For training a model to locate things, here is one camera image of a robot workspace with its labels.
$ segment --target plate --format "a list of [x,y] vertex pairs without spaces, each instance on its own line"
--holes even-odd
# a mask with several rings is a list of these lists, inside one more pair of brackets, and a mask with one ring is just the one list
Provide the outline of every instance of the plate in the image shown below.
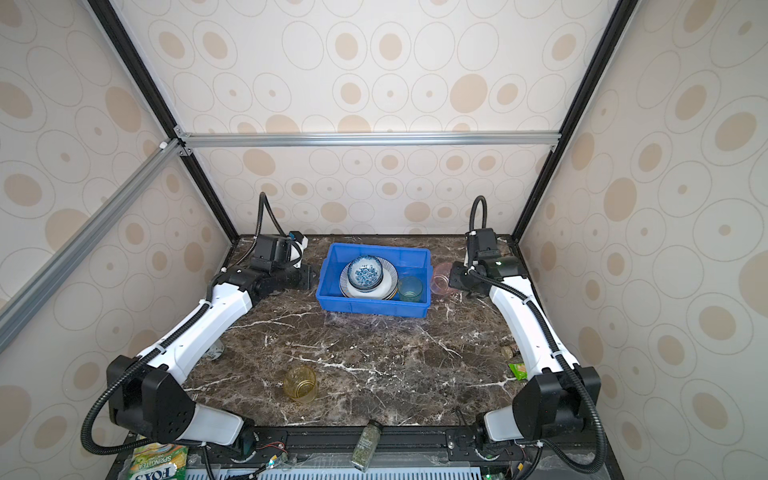
[[394,298],[397,293],[397,269],[388,260],[385,260],[382,257],[376,258],[382,263],[384,269],[382,282],[379,286],[369,292],[361,292],[354,286],[349,285],[347,272],[349,271],[349,265],[352,263],[349,262],[344,267],[344,270],[341,271],[341,276],[339,277],[339,288],[341,289],[342,295],[347,298],[363,298],[371,300],[391,300]]

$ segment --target green snack bag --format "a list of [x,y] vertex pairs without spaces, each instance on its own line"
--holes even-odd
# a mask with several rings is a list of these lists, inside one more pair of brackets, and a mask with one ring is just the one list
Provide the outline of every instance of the green snack bag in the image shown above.
[[509,369],[518,380],[525,380],[528,378],[528,370],[525,369],[524,363],[510,363]]
[[134,449],[128,480],[184,480],[188,447],[150,443]]

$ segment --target wall panel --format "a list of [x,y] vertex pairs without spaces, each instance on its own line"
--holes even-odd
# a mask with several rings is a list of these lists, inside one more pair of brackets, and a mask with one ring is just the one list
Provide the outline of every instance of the wall panel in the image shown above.
[[115,2],[196,133],[557,130],[614,2]]
[[768,4],[645,2],[522,240],[626,478],[760,478]]
[[[0,354],[0,478],[106,476],[114,456],[88,454],[79,432],[107,365],[184,318],[229,249],[184,172],[171,161]],[[126,433],[103,411],[94,438]]]
[[72,0],[0,12],[0,308],[164,135]]
[[[511,232],[549,146],[199,150],[240,233],[254,231],[264,191],[284,229],[441,234],[467,231],[480,194],[488,199],[488,225]],[[265,231],[273,231],[265,219]]]

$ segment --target bowl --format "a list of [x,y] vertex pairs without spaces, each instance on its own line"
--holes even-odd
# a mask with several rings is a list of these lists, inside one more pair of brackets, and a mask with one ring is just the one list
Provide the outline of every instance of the bowl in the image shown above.
[[349,264],[346,274],[350,285],[360,292],[369,292],[382,282],[384,268],[373,255],[362,255]]

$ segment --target dark brown marble surface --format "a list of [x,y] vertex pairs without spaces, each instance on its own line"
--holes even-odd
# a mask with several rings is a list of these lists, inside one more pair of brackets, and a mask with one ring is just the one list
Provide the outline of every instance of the dark brown marble surface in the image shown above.
[[[463,259],[465,249],[457,237],[315,237],[304,261],[319,271],[334,241],[429,248],[433,266]],[[247,246],[241,240],[235,257]],[[425,319],[406,319],[326,312],[315,290],[271,296],[237,320],[221,336],[224,354],[190,374],[190,396],[257,425],[457,425],[455,407],[473,423],[522,388],[502,352],[509,347],[521,362],[517,346],[488,298],[433,295]],[[282,388],[301,363],[315,370],[319,388],[306,405]]]

